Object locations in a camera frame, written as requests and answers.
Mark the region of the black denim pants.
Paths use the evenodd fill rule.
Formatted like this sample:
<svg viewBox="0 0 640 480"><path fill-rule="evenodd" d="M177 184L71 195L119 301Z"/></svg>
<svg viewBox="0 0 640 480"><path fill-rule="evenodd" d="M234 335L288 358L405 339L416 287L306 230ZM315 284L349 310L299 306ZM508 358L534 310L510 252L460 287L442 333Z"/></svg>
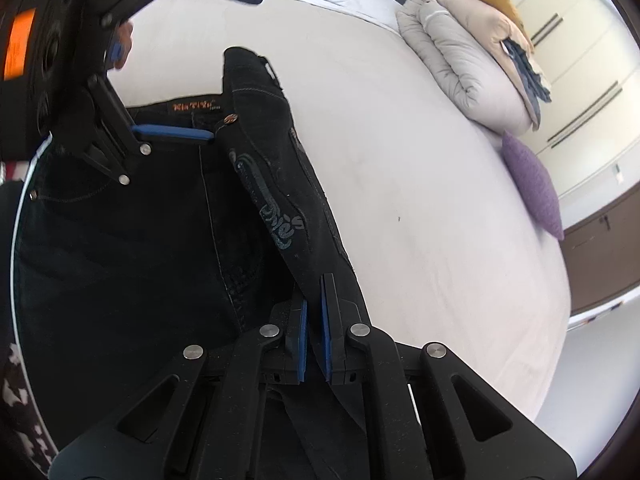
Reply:
<svg viewBox="0 0 640 480"><path fill-rule="evenodd" d="M307 304L304 379L267 393L255 479L371 479L363 408L321 367L320 280L370 318L332 211L261 56L224 55L224 91L138 108L134 122L210 131L160 145L127 185L51 141L17 204L15 353L32 423L56 456L181 354L235 344Z"/></svg>

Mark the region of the white bed mattress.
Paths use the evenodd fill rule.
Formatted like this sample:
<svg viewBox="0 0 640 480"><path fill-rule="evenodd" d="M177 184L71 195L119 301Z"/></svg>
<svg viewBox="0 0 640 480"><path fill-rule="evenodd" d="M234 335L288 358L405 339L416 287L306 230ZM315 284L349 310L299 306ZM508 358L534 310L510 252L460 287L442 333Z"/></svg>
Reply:
<svg viewBox="0 0 640 480"><path fill-rule="evenodd" d="M296 0L155 0L113 84L129 105L220 89L222 54L268 58L372 322L438 340L525 415L544 403L570 315L558 241L498 149L399 35Z"/></svg>

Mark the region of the dark brown door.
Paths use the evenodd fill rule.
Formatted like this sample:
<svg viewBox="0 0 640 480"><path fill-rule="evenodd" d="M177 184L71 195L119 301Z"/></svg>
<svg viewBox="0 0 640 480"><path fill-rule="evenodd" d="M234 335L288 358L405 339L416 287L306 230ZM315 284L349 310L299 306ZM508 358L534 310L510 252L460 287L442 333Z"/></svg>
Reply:
<svg viewBox="0 0 640 480"><path fill-rule="evenodd" d="M573 314L599 307L639 285L639 196L634 185L565 231L560 246Z"/></svg>

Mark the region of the folded beige duvet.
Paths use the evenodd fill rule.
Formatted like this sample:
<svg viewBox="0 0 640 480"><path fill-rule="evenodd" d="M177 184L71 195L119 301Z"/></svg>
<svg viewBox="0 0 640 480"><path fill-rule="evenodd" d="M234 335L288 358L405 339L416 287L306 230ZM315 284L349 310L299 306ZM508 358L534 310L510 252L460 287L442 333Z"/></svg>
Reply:
<svg viewBox="0 0 640 480"><path fill-rule="evenodd" d="M499 134L540 127L543 102L529 101L503 40L519 44L551 86L510 18L480 0L407 0L396 18L401 37L463 115Z"/></svg>

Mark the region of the purple cushion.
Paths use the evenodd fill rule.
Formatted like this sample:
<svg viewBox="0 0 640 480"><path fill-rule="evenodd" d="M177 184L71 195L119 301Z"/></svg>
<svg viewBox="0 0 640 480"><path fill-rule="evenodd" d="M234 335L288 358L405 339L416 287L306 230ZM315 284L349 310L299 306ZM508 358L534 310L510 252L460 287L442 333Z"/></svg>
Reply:
<svg viewBox="0 0 640 480"><path fill-rule="evenodd" d="M529 214L556 240L564 240L560 201L547 168L509 133L502 137L501 155Z"/></svg>

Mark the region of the white wardrobe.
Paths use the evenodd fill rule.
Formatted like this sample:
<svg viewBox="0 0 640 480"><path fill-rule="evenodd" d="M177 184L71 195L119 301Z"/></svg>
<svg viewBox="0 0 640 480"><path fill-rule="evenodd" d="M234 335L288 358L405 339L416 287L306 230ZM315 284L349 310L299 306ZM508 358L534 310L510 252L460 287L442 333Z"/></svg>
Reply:
<svg viewBox="0 0 640 480"><path fill-rule="evenodd" d="M639 142L639 48L611 0L512 0L551 84L523 140L565 195Z"/></svg>

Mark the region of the folded blue jeans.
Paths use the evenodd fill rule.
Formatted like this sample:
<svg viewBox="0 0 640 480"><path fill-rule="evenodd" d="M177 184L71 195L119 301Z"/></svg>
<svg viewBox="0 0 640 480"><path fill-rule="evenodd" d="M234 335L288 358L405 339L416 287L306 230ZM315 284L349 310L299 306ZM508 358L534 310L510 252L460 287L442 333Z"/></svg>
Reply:
<svg viewBox="0 0 640 480"><path fill-rule="evenodd" d="M551 90L544 82L541 70L534 67L533 59L529 54L510 38L503 40L502 47L518 71L529 101L533 104L537 104L539 101L551 103Z"/></svg>

